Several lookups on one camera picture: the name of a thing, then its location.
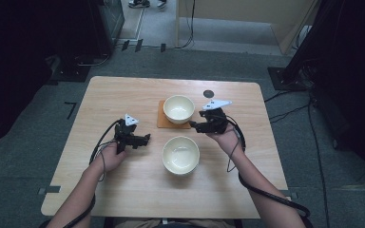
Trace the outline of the black metal stand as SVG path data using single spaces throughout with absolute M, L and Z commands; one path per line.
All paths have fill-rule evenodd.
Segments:
M 306 90 L 300 84 L 300 71 L 321 63 L 332 51 L 343 5 L 347 0 L 322 0 L 317 18 L 287 67 L 268 67 L 275 90 Z

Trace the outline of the beige partition panel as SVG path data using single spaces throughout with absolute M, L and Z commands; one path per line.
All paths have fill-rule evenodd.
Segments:
M 175 44 L 179 43 L 180 19 L 267 23 L 282 54 L 287 54 L 306 25 L 314 23 L 320 0 L 176 0 Z

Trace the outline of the black equipment cabinet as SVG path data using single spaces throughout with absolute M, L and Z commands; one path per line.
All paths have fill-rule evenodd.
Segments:
M 52 80 L 84 82 L 113 52 L 125 22 L 121 0 L 48 0 L 46 10 L 60 58 Z

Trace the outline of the cream ceramic bowl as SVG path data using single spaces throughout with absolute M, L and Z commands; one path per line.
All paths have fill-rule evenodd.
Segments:
M 183 95 L 173 95 L 163 103 L 163 113 L 173 124 L 187 123 L 195 111 L 192 100 Z
M 190 138 L 178 136 L 163 147 L 163 166 L 174 175 L 187 175 L 199 164 L 200 150 Z

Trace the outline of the person's right hand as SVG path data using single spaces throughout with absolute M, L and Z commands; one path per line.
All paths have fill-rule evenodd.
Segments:
M 235 127 L 230 123 L 222 134 L 206 133 L 206 136 L 213 139 L 229 158 L 232 158 L 236 153 L 243 152 L 240 138 Z

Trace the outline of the orange wooden coaster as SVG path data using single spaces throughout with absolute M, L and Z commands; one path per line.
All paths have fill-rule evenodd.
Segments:
M 186 119 L 185 123 L 172 123 L 167 119 L 167 116 L 165 115 L 163 111 L 163 105 L 165 103 L 165 100 L 160 100 L 158 105 L 158 117 L 157 117 L 157 127 L 158 128 L 176 128 L 176 129 L 189 129 L 190 124 L 188 121 L 191 119 L 191 116 L 189 116 Z

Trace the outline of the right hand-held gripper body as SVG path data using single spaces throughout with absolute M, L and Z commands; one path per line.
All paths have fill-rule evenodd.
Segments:
M 223 106 L 232 104 L 231 101 L 211 100 L 202 107 L 200 116 L 206 119 L 202 126 L 208 128 L 207 133 L 222 134 L 227 127 L 226 114 L 221 109 Z

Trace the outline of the person's left hand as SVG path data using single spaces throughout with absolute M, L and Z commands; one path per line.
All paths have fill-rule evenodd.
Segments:
M 101 150 L 101 158 L 105 172 L 109 172 L 117 168 L 126 158 L 126 152 L 118 152 L 118 144 L 109 143 Z

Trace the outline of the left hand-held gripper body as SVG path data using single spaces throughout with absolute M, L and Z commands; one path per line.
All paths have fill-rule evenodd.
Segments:
M 139 121 L 132 116 L 125 114 L 123 119 L 117 121 L 115 125 L 114 140 L 118 144 L 118 152 L 125 150 L 127 145 L 134 143 L 143 143 L 141 136 L 135 136 L 133 132 Z

